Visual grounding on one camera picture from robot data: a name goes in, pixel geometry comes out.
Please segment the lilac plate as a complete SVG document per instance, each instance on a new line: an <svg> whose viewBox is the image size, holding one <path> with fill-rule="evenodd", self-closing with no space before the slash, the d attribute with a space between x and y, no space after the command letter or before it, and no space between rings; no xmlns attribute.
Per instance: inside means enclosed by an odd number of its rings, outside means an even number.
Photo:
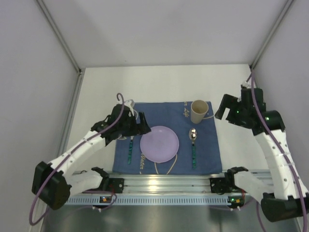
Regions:
<svg viewBox="0 0 309 232"><path fill-rule="evenodd" d="M154 126L141 137L141 153L150 161L164 163L174 158L179 149L176 133L164 126Z"/></svg>

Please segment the green handled fork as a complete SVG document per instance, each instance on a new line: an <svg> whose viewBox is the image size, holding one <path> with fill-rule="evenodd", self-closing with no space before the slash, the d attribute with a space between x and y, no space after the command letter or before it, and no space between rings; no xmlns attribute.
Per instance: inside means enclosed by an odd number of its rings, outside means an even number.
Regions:
<svg viewBox="0 0 309 232"><path fill-rule="evenodd" d="M131 163L131 159L132 159L133 140L134 140L134 136L131 136L130 137L130 143L129 143L129 149L128 149L128 158L127 158L127 163L128 164Z"/></svg>

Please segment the beige cup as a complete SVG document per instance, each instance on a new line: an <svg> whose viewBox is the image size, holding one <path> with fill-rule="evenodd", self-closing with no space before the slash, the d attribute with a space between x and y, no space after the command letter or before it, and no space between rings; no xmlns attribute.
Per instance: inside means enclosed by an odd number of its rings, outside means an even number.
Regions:
<svg viewBox="0 0 309 232"><path fill-rule="evenodd" d="M209 110L209 106L206 101L203 100L196 100L191 103L191 112L190 112L190 118L192 123L198 124L200 123L206 113Z"/></svg>

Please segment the green handled spoon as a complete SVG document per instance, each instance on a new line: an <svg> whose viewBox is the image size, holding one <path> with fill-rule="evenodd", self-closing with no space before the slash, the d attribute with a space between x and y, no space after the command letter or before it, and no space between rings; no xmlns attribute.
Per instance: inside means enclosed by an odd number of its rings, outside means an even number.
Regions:
<svg viewBox="0 0 309 232"><path fill-rule="evenodd" d="M197 138L197 131L194 128L191 128L191 130L189 131L189 138L191 140L191 153L192 153L192 167L193 169L196 168L197 165L197 161L196 161L196 145L195 145L195 141Z"/></svg>

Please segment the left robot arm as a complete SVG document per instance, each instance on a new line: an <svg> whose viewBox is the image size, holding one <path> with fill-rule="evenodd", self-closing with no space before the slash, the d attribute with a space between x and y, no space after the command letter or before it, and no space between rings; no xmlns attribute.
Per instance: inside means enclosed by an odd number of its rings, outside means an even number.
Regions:
<svg viewBox="0 0 309 232"><path fill-rule="evenodd" d="M78 144L49 163L42 161L36 166L32 192L51 209L58 210L71 196L94 189L106 191L109 174L102 168L93 167L82 174L74 172L111 141L150 131L143 112L135 116L132 107L117 104L112 113L95 123Z"/></svg>

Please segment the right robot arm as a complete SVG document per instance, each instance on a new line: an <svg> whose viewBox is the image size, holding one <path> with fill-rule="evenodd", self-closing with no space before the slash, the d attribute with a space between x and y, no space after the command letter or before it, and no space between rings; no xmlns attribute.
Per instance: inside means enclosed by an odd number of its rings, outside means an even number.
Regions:
<svg viewBox="0 0 309 232"><path fill-rule="evenodd" d="M300 179L286 140L285 124L280 113L268 111L260 88L242 88L239 98L225 94L215 113L236 126L250 129L260 145L273 185L268 186L245 167L233 167L225 172L230 188L250 194L270 222L306 217L309 212L309 191Z"/></svg>

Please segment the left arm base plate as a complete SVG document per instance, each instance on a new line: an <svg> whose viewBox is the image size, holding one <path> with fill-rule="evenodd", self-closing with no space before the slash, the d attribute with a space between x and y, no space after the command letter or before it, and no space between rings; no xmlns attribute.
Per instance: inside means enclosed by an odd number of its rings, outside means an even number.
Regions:
<svg viewBox="0 0 309 232"><path fill-rule="evenodd" d="M123 178L105 178L102 180L98 188L86 190L84 193L122 193L124 189L124 181L125 180Z"/></svg>

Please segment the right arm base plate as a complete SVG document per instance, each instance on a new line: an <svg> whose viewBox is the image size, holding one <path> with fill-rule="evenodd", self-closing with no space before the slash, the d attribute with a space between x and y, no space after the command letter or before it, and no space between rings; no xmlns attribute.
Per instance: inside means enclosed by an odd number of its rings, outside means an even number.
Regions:
<svg viewBox="0 0 309 232"><path fill-rule="evenodd" d="M216 193L218 195L223 195L226 193L231 193L231 188L227 181L223 177L210 178L211 193Z"/></svg>

